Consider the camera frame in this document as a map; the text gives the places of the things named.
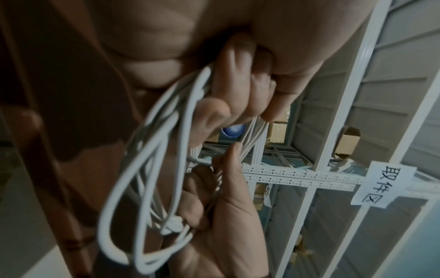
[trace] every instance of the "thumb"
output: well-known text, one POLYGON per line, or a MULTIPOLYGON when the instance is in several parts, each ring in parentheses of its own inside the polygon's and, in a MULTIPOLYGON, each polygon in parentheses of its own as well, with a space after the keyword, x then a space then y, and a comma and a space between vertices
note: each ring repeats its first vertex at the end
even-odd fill
POLYGON ((240 206, 252 206, 252 199, 239 160, 243 145, 234 143, 223 156, 222 190, 223 198, 228 202, 241 203, 240 206))

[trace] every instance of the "cable bundle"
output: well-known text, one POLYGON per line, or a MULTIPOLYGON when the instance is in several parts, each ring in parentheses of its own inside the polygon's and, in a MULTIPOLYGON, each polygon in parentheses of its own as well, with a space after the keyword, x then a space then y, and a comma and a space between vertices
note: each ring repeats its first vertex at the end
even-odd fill
MULTIPOLYGON (((98 244, 111 260, 123 264, 134 264, 142 274, 151 274, 159 269, 174 253, 183 248, 192 238, 192 230, 183 219, 176 216, 182 194, 184 175, 187 171, 187 149, 191 122, 197 101, 210 90, 212 65, 193 72, 172 85, 156 102, 127 146, 121 162, 120 176, 111 191, 98 222, 98 244), (176 176, 168 211, 165 210, 156 188, 156 182, 171 135, 177 131, 176 176), (119 249, 111 240, 110 225, 118 202, 126 193, 138 206, 133 254, 119 249), (160 231, 161 235, 177 233, 174 244, 156 252, 144 254, 144 242, 148 229, 160 231)), ((240 160, 243 160, 255 142, 264 133, 267 123, 254 118, 247 125, 241 142, 240 160)), ((200 163, 196 158, 188 160, 200 163)), ((218 174, 221 185, 221 173, 218 174)), ((213 207, 215 196, 207 211, 213 207)))

